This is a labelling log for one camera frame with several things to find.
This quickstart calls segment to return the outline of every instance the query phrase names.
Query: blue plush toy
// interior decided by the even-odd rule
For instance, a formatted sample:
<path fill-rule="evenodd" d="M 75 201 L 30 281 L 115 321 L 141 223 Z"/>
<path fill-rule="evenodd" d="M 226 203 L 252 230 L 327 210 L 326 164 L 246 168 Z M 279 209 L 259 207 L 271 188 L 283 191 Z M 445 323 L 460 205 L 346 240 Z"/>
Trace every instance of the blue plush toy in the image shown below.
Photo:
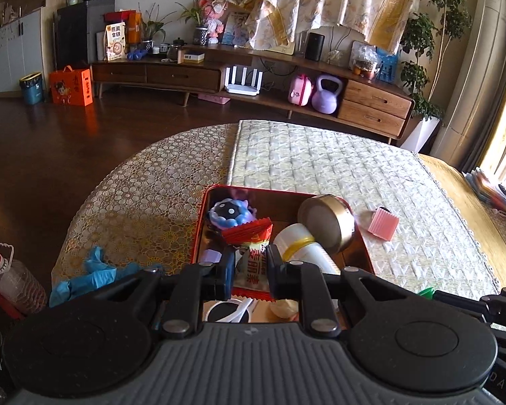
<path fill-rule="evenodd" d="M 220 230 L 225 230 L 255 221 L 257 218 L 248 210 L 248 206 L 247 200 L 226 198 L 210 209 L 210 222 Z"/>

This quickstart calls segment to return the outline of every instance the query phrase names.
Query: plastic jug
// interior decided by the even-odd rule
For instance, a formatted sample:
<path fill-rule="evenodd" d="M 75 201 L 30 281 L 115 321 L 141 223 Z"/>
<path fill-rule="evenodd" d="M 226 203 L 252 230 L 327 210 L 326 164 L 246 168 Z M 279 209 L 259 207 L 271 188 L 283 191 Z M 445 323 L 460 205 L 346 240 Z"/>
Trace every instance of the plastic jug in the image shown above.
<path fill-rule="evenodd" d="M 39 312 L 47 305 L 45 290 L 22 262 L 13 259 L 13 246 L 0 247 L 11 249 L 8 259 L 0 254 L 0 294 L 25 315 Z"/>
<path fill-rule="evenodd" d="M 338 85 L 335 92 L 322 88 L 322 81 L 330 80 Z M 317 92 L 313 94 L 311 105 L 319 113 L 332 114 L 337 109 L 337 96 L 343 90 L 343 83 L 336 77 L 329 74 L 321 74 L 317 78 Z"/>

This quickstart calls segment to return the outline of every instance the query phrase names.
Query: trash bin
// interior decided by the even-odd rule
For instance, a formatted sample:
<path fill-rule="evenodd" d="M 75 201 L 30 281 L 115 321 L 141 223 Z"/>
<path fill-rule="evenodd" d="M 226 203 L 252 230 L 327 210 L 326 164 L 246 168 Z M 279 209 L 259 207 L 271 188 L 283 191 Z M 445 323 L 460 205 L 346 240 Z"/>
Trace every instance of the trash bin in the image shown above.
<path fill-rule="evenodd" d="M 41 73 L 32 73 L 19 80 L 24 102 L 35 105 L 43 100 L 43 76 Z"/>

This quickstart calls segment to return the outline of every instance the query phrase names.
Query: orange gift bag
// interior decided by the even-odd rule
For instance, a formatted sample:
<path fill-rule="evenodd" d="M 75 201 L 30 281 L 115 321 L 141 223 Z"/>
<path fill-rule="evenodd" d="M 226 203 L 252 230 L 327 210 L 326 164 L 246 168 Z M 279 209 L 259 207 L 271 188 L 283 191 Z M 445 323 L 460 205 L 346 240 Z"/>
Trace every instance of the orange gift bag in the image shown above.
<path fill-rule="evenodd" d="M 73 70 L 70 65 L 50 73 L 52 102 L 63 105 L 86 106 L 94 99 L 89 70 Z"/>

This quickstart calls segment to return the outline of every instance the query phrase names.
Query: drawer handle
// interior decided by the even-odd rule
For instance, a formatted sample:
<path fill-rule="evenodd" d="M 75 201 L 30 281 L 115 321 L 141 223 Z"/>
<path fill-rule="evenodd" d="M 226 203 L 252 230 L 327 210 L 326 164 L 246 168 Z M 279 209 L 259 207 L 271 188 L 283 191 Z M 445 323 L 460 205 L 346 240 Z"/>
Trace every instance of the drawer handle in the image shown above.
<path fill-rule="evenodd" d="M 384 103 L 384 104 L 387 104 L 387 103 L 388 103 L 388 101 L 387 101 L 386 99 L 383 99 L 382 97 L 378 97 L 378 96 L 371 96 L 371 97 L 372 97 L 372 98 L 374 98 L 374 99 L 381 100 L 381 101 L 382 101 L 382 103 Z"/>
<path fill-rule="evenodd" d="M 372 115 L 365 115 L 364 117 L 368 118 L 368 120 L 373 120 L 374 122 L 378 122 L 378 123 L 380 123 L 382 121 L 377 117 L 373 117 Z"/>

